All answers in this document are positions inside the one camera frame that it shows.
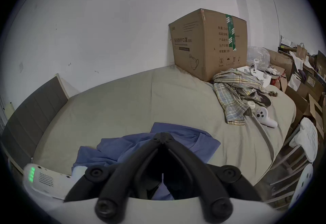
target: white cap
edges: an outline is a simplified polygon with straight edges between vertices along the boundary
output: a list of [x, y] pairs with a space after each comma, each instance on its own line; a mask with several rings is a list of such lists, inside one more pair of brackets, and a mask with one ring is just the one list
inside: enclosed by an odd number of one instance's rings
[[248, 101], [248, 105], [250, 106], [251, 109], [255, 109], [256, 104], [254, 101]]

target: chair backrest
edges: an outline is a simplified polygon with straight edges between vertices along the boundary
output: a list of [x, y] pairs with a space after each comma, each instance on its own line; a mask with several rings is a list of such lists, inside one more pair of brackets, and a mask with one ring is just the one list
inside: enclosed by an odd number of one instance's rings
[[297, 183], [297, 186], [295, 188], [294, 194], [292, 196], [289, 208], [300, 198], [301, 194], [306, 189], [307, 185], [311, 181], [312, 174], [314, 172], [314, 169], [312, 167], [312, 164], [308, 164], [304, 170], [302, 171], [299, 181]]
[[48, 125], [67, 103], [57, 77], [32, 93], [8, 120], [1, 142], [22, 169], [31, 162], [35, 149]]

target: gray headboard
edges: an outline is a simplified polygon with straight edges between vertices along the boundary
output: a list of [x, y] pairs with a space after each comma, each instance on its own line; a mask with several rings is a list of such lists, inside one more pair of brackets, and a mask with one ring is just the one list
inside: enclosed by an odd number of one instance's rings
[[67, 100], [58, 78], [54, 77], [12, 114], [3, 130], [1, 142], [19, 167], [23, 169], [31, 162], [43, 133]]

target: clear plastic bag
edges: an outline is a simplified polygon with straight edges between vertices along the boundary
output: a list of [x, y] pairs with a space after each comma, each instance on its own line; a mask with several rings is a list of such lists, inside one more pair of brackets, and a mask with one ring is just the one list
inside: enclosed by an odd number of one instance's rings
[[255, 64], [258, 70], [265, 70], [269, 66], [270, 55], [265, 48], [248, 46], [247, 66]]

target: mattress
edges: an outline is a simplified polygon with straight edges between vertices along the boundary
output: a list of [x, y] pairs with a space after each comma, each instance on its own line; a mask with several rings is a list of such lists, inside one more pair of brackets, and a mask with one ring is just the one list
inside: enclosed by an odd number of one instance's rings
[[34, 163], [71, 174], [80, 146], [96, 148], [102, 138], [150, 132], [162, 122], [209, 132], [221, 145], [208, 163], [234, 165], [255, 185], [275, 160], [296, 112], [287, 95], [272, 85], [267, 89], [278, 92], [267, 109], [277, 128], [249, 116], [244, 126], [227, 124], [213, 85], [175, 65], [111, 81], [68, 100], [44, 132]]

